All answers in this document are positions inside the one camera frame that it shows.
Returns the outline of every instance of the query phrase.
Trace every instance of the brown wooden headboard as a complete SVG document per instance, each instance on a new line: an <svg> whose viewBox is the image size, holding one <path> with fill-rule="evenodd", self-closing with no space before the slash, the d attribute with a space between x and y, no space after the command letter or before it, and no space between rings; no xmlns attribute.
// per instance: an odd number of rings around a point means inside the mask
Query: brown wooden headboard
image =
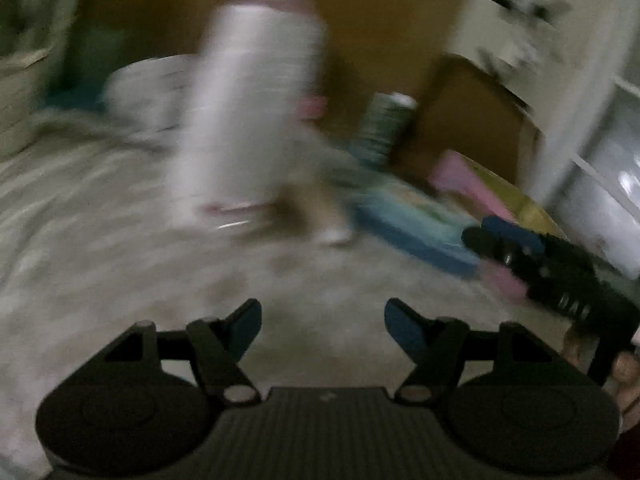
<svg viewBox="0 0 640 480"><path fill-rule="evenodd" d="M126 61L196 52L227 0L81 0L78 26L126 30ZM373 91L417 94L462 0L314 0L328 23L326 90L333 133L348 134Z"/></svg>

